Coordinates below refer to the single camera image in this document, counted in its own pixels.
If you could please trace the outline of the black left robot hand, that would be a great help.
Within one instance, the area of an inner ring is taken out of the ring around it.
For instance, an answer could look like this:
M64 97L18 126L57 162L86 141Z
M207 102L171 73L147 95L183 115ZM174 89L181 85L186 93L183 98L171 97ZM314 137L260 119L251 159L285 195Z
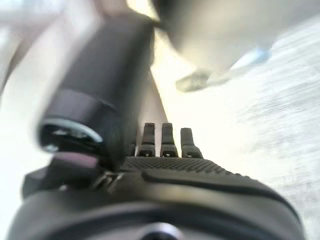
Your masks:
M203 158L192 131L155 126L136 145L153 21L107 19L75 58L37 128L50 163L25 175L9 240L303 240L280 194Z

